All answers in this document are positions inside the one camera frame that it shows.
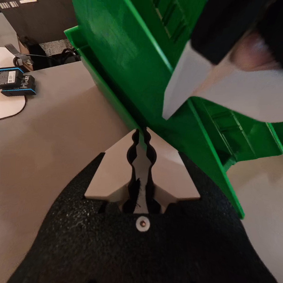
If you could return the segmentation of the black cardboard box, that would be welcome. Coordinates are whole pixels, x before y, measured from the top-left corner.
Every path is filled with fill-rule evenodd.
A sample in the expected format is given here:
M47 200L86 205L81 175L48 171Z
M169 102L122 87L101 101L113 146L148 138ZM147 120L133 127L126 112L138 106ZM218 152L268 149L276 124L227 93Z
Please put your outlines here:
M71 0L1 0L0 7L19 37L39 44L65 39L77 25Z

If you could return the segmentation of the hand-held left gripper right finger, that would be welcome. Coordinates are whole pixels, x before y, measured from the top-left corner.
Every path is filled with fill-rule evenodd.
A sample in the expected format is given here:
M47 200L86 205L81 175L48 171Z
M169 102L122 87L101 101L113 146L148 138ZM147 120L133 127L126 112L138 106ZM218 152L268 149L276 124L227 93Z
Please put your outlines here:
M147 203L199 200L198 192L179 151L149 127L144 130L146 156L150 161L146 184Z

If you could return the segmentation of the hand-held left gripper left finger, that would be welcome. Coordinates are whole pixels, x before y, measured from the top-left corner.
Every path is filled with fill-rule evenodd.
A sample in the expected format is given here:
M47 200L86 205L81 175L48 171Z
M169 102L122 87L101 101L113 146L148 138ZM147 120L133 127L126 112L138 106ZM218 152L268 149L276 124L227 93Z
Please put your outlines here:
M139 185L133 162L137 157L138 143L139 130L134 129L105 151L85 198L111 203L135 201Z

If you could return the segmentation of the green plastic bin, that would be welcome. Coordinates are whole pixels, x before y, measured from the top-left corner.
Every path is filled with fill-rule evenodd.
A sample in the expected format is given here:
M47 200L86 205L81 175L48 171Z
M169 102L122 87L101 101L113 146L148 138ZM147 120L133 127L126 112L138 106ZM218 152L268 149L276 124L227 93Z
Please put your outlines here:
M163 118L151 118L143 121L142 117L136 115L135 110L131 108L128 110L119 100L122 98L122 92L105 73L79 27L75 26L65 30L65 35L80 55L98 89L127 128L142 130L148 126L178 151L185 154L214 181L228 198L239 218L244 219L245 214L242 206L191 99L188 99L172 116L172 121L171 119L165 121Z
M76 50L112 90L126 116L148 126L198 166L282 155L282 138L259 122L202 98L166 121L164 92L207 1L73 1Z

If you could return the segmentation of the person's right hand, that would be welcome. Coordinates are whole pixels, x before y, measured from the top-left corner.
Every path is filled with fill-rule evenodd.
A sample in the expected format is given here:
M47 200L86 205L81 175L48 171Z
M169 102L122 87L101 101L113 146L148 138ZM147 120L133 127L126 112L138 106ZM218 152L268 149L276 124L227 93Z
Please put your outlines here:
M239 70L245 72L282 69L257 30L237 42L229 59Z

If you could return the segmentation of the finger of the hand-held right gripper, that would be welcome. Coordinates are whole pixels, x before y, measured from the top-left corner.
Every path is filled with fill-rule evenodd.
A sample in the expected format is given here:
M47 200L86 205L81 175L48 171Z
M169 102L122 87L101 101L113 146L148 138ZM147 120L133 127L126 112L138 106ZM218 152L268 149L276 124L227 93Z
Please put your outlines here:
M223 59L210 70L192 96L212 101L258 121L283 121L282 69L245 72L229 59Z
M164 93L162 117L168 120L205 81L213 65L188 41Z

